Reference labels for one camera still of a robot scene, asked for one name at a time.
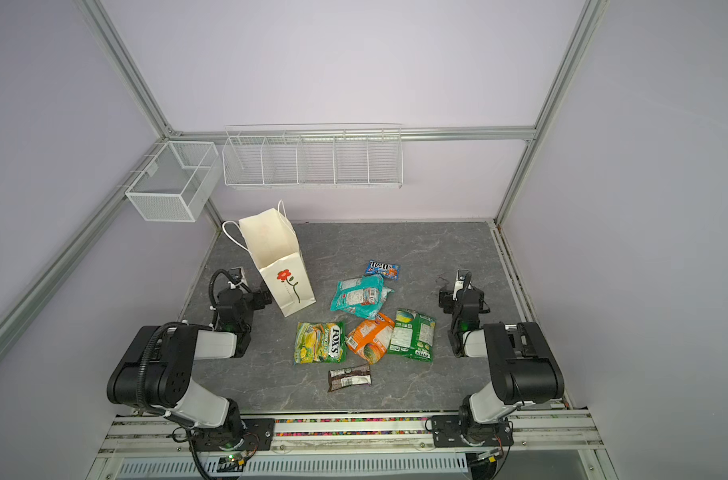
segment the black mounting plate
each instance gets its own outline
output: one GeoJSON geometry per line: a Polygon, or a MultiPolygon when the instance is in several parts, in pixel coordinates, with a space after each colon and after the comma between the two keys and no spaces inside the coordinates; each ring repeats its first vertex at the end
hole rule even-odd
{"type": "Polygon", "coordinates": [[[490,424],[489,435],[483,438],[483,442],[469,440],[465,442],[461,435],[460,417],[457,415],[434,415],[430,419],[431,431],[433,433],[433,445],[443,447],[494,447],[502,443],[503,447],[513,444],[513,432],[506,432],[507,423],[490,424]]]}
{"type": "MultiPolygon", "coordinates": [[[[246,428],[244,432],[253,433],[258,437],[257,451],[270,450],[270,443],[273,440],[273,427],[275,426],[274,418],[242,418],[246,428]]],[[[197,452],[222,452],[227,453],[228,451],[222,450],[218,445],[222,445],[222,442],[218,442],[215,438],[207,438],[206,436],[193,437],[193,444],[196,447],[197,452]]],[[[236,447],[236,451],[246,450],[251,452],[255,448],[255,437],[251,435],[244,435],[244,442],[236,447]]]]}

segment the white mesh basket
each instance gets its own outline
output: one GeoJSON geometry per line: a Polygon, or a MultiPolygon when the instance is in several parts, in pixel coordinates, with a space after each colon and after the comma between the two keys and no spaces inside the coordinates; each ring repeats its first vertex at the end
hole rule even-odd
{"type": "Polygon", "coordinates": [[[127,188],[149,222],[195,222],[222,174],[212,142],[169,140],[127,188]]]}
{"type": "Polygon", "coordinates": [[[234,188],[400,187],[398,129],[261,134],[225,128],[225,184],[234,188]]]}

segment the teal candy bag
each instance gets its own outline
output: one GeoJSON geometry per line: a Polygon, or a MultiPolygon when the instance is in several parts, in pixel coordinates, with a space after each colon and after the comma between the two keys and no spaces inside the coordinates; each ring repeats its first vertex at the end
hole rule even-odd
{"type": "Polygon", "coordinates": [[[330,311],[342,310],[367,320],[374,320],[392,292],[383,284],[382,275],[352,278],[337,283],[337,293],[331,301],[330,311]]]}

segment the paper bag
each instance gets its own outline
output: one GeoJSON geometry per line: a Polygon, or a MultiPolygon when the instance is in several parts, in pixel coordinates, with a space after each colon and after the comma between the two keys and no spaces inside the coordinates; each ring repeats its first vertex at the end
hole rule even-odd
{"type": "Polygon", "coordinates": [[[283,201],[280,201],[278,208],[247,216],[239,220],[238,224],[228,220],[223,223],[223,232],[236,245],[249,252],[273,295],[273,301],[284,316],[289,316],[315,303],[315,297],[305,272],[295,229],[285,214],[278,210],[282,205],[283,201]],[[246,246],[228,234],[226,224],[239,227],[246,246]]]}

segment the wire basket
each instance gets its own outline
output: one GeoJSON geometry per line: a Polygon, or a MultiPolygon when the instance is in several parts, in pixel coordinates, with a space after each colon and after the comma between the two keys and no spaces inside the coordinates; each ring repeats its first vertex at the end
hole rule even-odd
{"type": "Polygon", "coordinates": [[[213,142],[169,140],[132,184],[127,198],[149,222],[195,222],[222,174],[213,142]]]}
{"type": "Polygon", "coordinates": [[[234,188],[400,187],[401,132],[359,130],[248,131],[226,127],[225,184],[234,188]]]}

